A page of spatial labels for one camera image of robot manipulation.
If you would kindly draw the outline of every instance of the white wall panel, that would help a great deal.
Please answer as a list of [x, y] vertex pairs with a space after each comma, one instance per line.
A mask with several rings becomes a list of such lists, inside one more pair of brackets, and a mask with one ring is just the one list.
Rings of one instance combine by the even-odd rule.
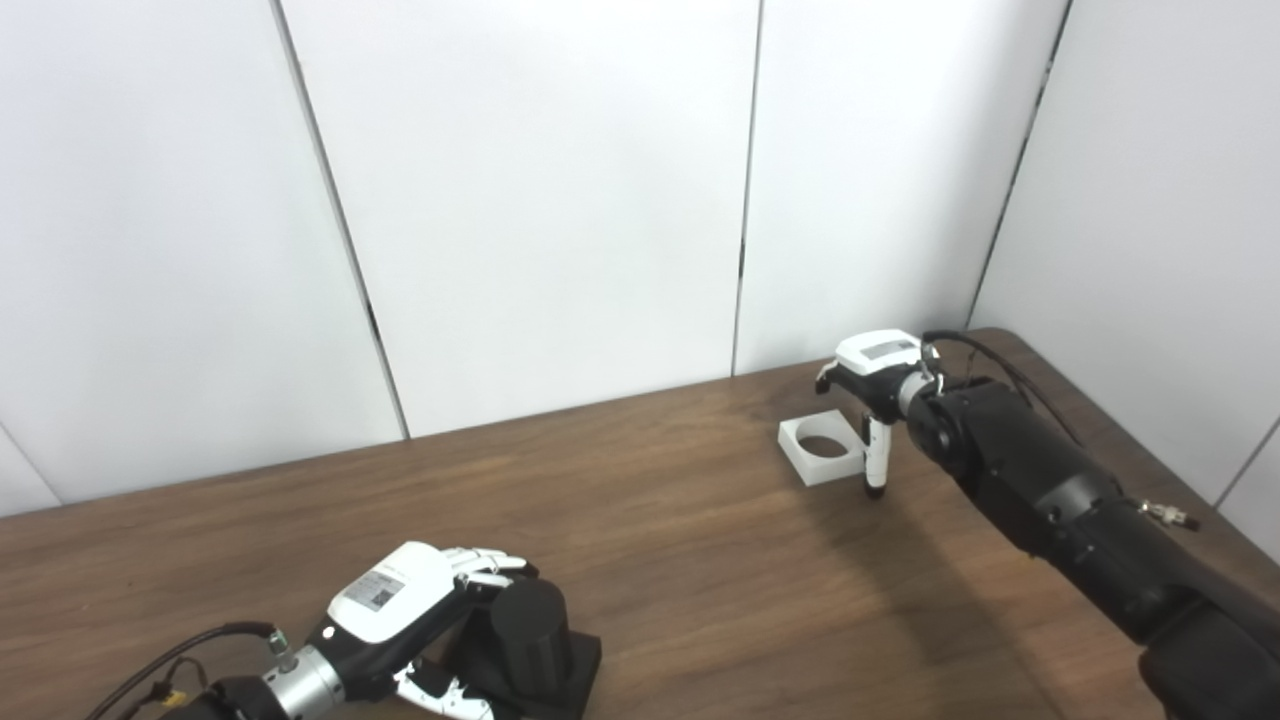
[[412, 434], [728, 374], [755, 0], [284, 5]]
[[5, 3], [0, 97], [0, 410], [63, 498], [399, 436], [268, 3]]
[[739, 372], [964, 324], [1062, 9], [765, 3]]
[[0, 516], [55, 505], [58, 497], [0, 425]]
[[1219, 510], [1280, 562], [1280, 438], [1271, 436]]
[[974, 314], [1210, 501], [1280, 406], [1276, 27], [1276, 3], [1076, 3]]

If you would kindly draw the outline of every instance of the black cable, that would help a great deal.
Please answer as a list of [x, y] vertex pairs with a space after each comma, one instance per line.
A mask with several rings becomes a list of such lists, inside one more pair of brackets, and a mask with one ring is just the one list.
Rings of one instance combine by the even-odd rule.
[[90, 712], [84, 720], [101, 720], [102, 716], [106, 715], [106, 711], [110, 710], [111, 706], [115, 705], [116, 702], [120, 702], [120, 698], [129, 694], [129, 691], [138, 687], [138, 683], [147, 679], [148, 675], [159, 670], [165, 662], [169, 662], [170, 660], [178, 657], [179, 655], [187, 652], [188, 650], [196, 647], [197, 644], [202, 644], [214, 638], [221, 638], [225, 635], [257, 635], [265, 639], [271, 637], [271, 634], [275, 632], [276, 632], [275, 625], [273, 625], [271, 623], [248, 621], [248, 623], [227, 623], [220, 628], [214, 628], [211, 630], [205, 630], [198, 635], [192, 635], [182, 641], [180, 643], [173, 646], [168, 651], [165, 651], [164, 655], [148, 662], [145, 667], [142, 667], [142, 670], [138, 670], [137, 673], [131, 675], [129, 679], [124, 680], [124, 683], [120, 684], [120, 687], [115, 688], [115, 691], [113, 691], [111, 694], [106, 696], [106, 700], [100, 702], [99, 706], [95, 707], [93, 711]]
[[1048, 410], [1048, 414], [1053, 416], [1053, 420], [1057, 421], [1057, 424], [1062, 428], [1062, 430], [1066, 433], [1066, 437], [1071, 438], [1071, 442], [1074, 442], [1080, 447], [1084, 447], [1084, 441], [1080, 439], [1080, 436], [1075, 434], [1075, 430], [1071, 429], [1070, 424], [1068, 424], [1066, 418], [1064, 418], [1062, 414], [1059, 413], [1057, 407], [1055, 407], [1053, 404], [1050, 402], [1048, 397], [1044, 395], [1044, 391], [1042, 391], [1039, 386], [1036, 384], [1034, 380], [1028, 378], [1027, 373], [1019, 370], [1018, 366], [1015, 366], [1009, 360], [1005, 360], [1004, 356], [1001, 356], [995, 350], [987, 347], [984, 343], [973, 340], [966, 334], [961, 334], [955, 331], [929, 331], [924, 333], [924, 336], [920, 340], [924, 343], [933, 343], [940, 340], [950, 340], [954, 342], [968, 345], [969, 347], [973, 347], [978, 352], [982, 352], [983, 355], [993, 360], [997, 365], [1000, 365], [1000, 369], [1009, 375], [1010, 382], [1014, 383], [1014, 387], [1019, 391], [1019, 395], [1023, 396], [1023, 400], [1025, 400], [1028, 405], [1030, 405], [1030, 398], [1027, 397], [1025, 392], [1023, 392], [1021, 386], [1029, 389], [1032, 395], [1034, 395], [1036, 398], [1041, 401], [1041, 405], [1044, 406], [1044, 410]]
[[191, 665], [196, 669], [196, 678], [200, 680], [201, 691], [209, 689], [209, 674], [205, 673], [205, 666], [201, 665], [201, 662], [195, 657], [180, 655], [178, 656], [178, 660], [174, 660], [173, 664], [169, 665], [169, 670], [164, 674], [164, 679], [152, 683], [151, 692], [131, 702], [128, 707], [122, 710], [120, 714], [115, 716], [115, 720], [132, 720], [133, 716], [137, 715], [145, 706], [151, 705], [152, 702], [165, 702], [169, 700], [174, 692], [173, 676], [178, 673], [178, 667], [182, 667], [183, 665]]
[[205, 666], [201, 665], [201, 662], [195, 657], [187, 657], [186, 655], [173, 661], [173, 665], [169, 666], [169, 671], [164, 674], [164, 682], [173, 683], [174, 674], [178, 671], [178, 667], [183, 665], [191, 665], [196, 669], [196, 679], [200, 680], [200, 689], [209, 689], [209, 674], [205, 673]]

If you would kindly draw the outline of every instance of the wooden table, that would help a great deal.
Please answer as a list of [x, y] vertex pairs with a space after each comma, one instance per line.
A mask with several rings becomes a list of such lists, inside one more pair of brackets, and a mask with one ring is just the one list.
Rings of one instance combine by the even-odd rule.
[[[1012, 336], [1130, 492], [1204, 519], [1179, 541], [1280, 597], [1280, 571]], [[952, 360], [966, 352], [946, 347]], [[1162, 717], [1137, 648], [1014, 551], [896, 432], [890, 487], [805, 489], [780, 420], [841, 407], [815, 364], [111, 497], [0, 521], [0, 716], [76, 719], [227, 620], [301, 639], [404, 539], [502, 547], [604, 639], [588, 717]], [[996, 370], [978, 364], [978, 370]], [[266, 667], [206, 646], [214, 674]], [[388, 701], [335, 717], [425, 717]]]

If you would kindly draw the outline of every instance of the black cylinder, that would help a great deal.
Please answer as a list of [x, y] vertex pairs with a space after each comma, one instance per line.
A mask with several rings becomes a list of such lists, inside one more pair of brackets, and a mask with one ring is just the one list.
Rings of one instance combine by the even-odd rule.
[[520, 580], [498, 593], [489, 611], [511, 687], [527, 697], [554, 697], [570, 671], [568, 611], [559, 588]]

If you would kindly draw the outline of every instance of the white square holder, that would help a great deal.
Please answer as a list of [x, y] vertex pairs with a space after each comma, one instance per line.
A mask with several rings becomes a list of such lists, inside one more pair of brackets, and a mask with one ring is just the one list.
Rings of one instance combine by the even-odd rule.
[[[814, 455], [800, 447], [800, 441], [808, 437], [831, 438], [845, 448], [845, 454], [836, 457]], [[849, 478], [865, 469], [867, 446], [840, 410], [783, 420], [778, 424], [778, 445], [806, 487]]]

